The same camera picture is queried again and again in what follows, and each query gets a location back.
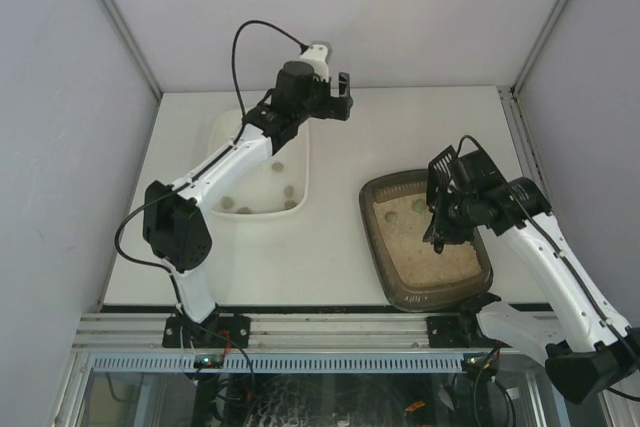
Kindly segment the black slotted litter scoop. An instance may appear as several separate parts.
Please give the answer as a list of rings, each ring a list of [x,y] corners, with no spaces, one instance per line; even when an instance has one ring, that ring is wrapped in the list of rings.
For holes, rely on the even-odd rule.
[[[451,222],[448,217],[450,203],[448,189],[451,183],[449,164],[454,160],[455,153],[454,148],[448,146],[428,165],[426,204],[431,213],[431,221],[423,241],[430,243],[436,254],[441,254],[449,242],[448,237],[451,230]]]

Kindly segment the dark translucent litter box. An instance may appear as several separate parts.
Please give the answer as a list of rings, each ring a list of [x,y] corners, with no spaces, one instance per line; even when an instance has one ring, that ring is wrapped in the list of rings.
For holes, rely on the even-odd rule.
[[[359,192],[361,218],[387,301],[405,312],[449,309],[489,290],[491,262],[478,233],[438,254],[423,240],[432,220],[427,171],[387,174]]]

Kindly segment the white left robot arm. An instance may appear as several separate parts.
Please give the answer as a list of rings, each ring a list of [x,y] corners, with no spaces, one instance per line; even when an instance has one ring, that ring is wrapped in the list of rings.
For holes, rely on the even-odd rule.
[[[338,96],[332,96],[330,81],[326,45],[310,45],[283,65],[274,88],[244,115],[223,147],[172,183],[147,187],[142,236],[168,269],[179,309],[190,321],[203,323],[217,307],[203,267],[213,245],[208,213],[247,173],[294,139],[307,120],[348,119],[350,77],[340,73]]]

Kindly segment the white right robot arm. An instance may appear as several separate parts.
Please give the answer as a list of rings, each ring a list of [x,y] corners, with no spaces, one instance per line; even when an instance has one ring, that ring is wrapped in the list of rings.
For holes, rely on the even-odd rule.
[[[447,147],[428,165],[432,214],[423,240],[436,253],[484,227],[524,263],[559,323],[553,328],[494,299],[478,308],[481,334],[540,364],[573,403],[611,388],[639,369],[639,331],[606,299],[568,245],[536,183],[503,174],[483,148]]]

